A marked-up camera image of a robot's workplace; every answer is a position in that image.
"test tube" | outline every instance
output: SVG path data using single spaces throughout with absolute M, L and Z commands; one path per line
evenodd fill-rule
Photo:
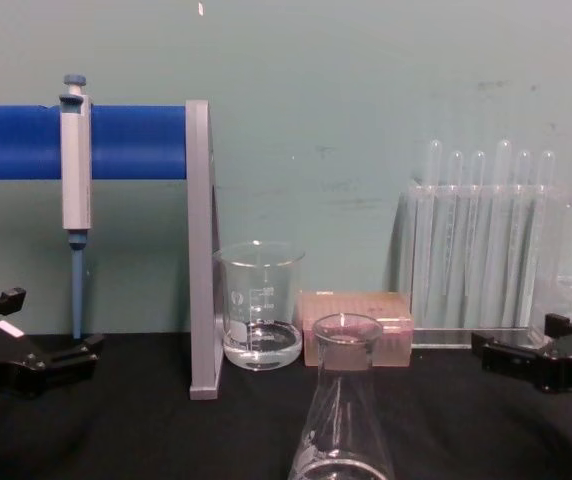
M 493 177 L 492 166 L 489 166 L 488 157 L 483 156 L 484 168 L 479 178 L 481 178 L 481 185 L 478 189 L 478 204 L 472 215 L 475 214 L 477 219 L 474 223 L 474 241 L 470 241 L 471 254 L 469 261 L 469 274 L 468 274 L 468 296 L 464 294 L 464 314 L 463 314 L 463 327 L 464 328 L 479 328 L 485 313 L 482 311 L 482 290 L 484 284 L 484 273 L 486 268 L 486 261 L 488 257 L 488 243 L 490 233 L 490 218 L 493 206 L 493 195 L 495 192 L 495 185 Z
M 502 140 L 497 144 L 493 166 L 493 197 L 490 216 L 490 230 L 484 277 L 482 281 L 482 326 L 498 327 L 501 324 L 503 306 L 500 292 L 506 264 L 502 246 L 505 244 L 506 200 L 508 171 L 511 159 L 511 144 Z
M 422 325 L 428 307 L 430 284 L 430 257 L 433 233 L 433 208 L 435 191 L 439 180 L 442 144 L 439 140 L 430 142 L 427 151 L 426 168 L 423 178 L 423 191 L 417 205 L 417 231 L 415 245 L 415 268 L 413 274 L 413 315 Z
M 404 197 L 400 198 L 400 202 L 404 202 L 405 221 L 402 226 L 397 291 L 404 295 L 409 295 L 411 299 L 413 296 L 413 257 L 415 256 L 415 238 L 417 235 L 417 200 L 418 198 L 412 190 L 409 190 Z
M 519 152 L 512 167 L 512 193 L 513 206 L 510 214 L 511 226 L 508 240 L 508 276 L 506 281 L 506 295 L 504 298 L 504 312 L 502 315 L 502 327 L 513 327 L 517 316 L 517 299 L 518 299 L 518 272 L 520 265 L 520 257 L 522 254 L 522 244 L 524 241 L 524 232 L 527 215 L 525 208 L 527 206 L 528 196 L 526 189 L 528 186 L 528 177 L 531 170 L 531 155 L 527 150 Z
M 451 243 L 451 260 L 447 280 L 447 292 L 443 316 L 445 328 L 461 328 L 465 318 L 465 289 L 466 289 L 466 265 L 468 217 L 469 206 L 472 196 L 476 195 L 473 184 L 477 182 L 479 165 L 472 162 L 473 157 L 462 157 L 462 168 L 459 185 L 457 186 L 455 209 L 455 221 L 453 240 Z
M 555 154 L 545 151 L 539 159 L 537 168 L 537 189 L 535 196 L 535 208 L 531 227 L 530 240 L 526 248 L 526 269 L 524 272 L 524 287 L 522 289 L 522 299 L 520 301 L 518 322 L 520 327 L 527 327 L 530 320 L 530 311 L 533 302 L 533 289 L 535 285 L 535 274 L 537 272 L 537 261 L 541 248 L 541 237 L 544 229 L 544 217 L 546 212 L 546 202 L 553 184 L 555 174 Z
M 464 184 L 470 186 L 470 200 L 468 202 L 468 222 L 466 226 L 466 253 L 464 254 L 464 295 L 470 293 L 471 268 L 474 263 L 475 232 L 477 229 L 477 211 L 479 208 L 479 195 L 484 182 L 484 164 L 486 155 L 477 151 L 470 159 L 470 167 L 466 170 L 467 175 Z
M 446 185 L 446 252 L 444 255 L 444 269 L 442 270 L 442 295 L 448 293 L 450 269 L 453 260 L 453 240 L 455 238 L 455 217 L 457 215 L 457 196 L 461 189 L 462 166 L 464 155 L 454 151 L 448 158 L 447 185 Z

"flask rim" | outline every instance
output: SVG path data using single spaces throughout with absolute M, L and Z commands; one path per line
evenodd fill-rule
M 253 262 L 242 260 L 253 251 L 265 251 L 279 260 Z M 304 258 L 305 252 L 287 241 L 251 240 L 222 247 L 213 253 L 213 258 L 222 263 L 246 268 L 271 268 L 293 265 Z
M 384 328 L 368 315 L 340 312 L 316 320 L 313 333 L 319 340 L 336 345 L 366 345 L 381 337 Z

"clear liquid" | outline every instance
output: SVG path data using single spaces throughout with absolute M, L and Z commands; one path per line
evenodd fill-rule
M 302 351 L 302 335 L 290 323 L 248 326 L 247 343 L 224 336 L 224 353 L 232 363 L 248 370 L 273 370 L 292 363 Z
M 295 480 L 393 480 L 357 460 L 321 460 L 307 465 Z

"green wall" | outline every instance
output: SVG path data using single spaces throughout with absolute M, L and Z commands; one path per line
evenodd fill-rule
M 572 198 L 571 3 L 202 3 L 0 0 L 0 104 L 55 104 L 68 72 L 98 104 L 210 100 L 223 243 L 297 241 L 305 288 L 391 286 L 397 201 L 435 136 L 552 148 Z M 0 289 L 29 291 L 31 332 L 69 324 L 58 195 L 0 184 Z M 185 186 L 98 182 L 94 207 L 89 327 L 183 328 Z M 562 241 L 572 274 L 572 223 Z

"black clamp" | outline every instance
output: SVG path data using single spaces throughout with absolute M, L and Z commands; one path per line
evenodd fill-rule
M 26 291 L 0 295 L 0 316 L 21 310 Z M 104 337 L 94 335 L 72 348 L 44 352 L 24 333 L 0 317 L 0 391 L 32 398 L 47 390 L 92 378 Z
M 472 334 L 471 346 L 486 371 L 530 382 L 545 393 L 572 392 L 572 322 L 548 314 L 544 334 L 553 341 L 540 349 L 505 344 L 479 333 Z

